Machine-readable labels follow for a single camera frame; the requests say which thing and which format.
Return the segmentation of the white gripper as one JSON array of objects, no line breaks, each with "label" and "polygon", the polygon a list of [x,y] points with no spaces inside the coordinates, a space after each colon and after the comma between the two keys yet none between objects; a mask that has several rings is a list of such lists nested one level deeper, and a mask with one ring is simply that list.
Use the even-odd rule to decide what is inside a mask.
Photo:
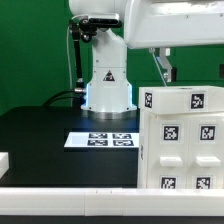
[{"label": "white gripper", "polygon": [[224,0],[130,0],[124,39],[133,49],[157,49],[165,82],[176,81],[176,68],[165,47],[224,43]]}]

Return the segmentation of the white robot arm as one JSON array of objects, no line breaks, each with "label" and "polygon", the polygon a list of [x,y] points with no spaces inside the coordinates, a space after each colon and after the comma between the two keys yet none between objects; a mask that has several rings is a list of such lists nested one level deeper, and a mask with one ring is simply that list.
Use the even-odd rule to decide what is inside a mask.
[{"label": "white robot arm", "polygon": [[134,114],[127,50],[221,44],[224,0],[68,0],[75,42],[92,44],[85,112],[103,119]]}]

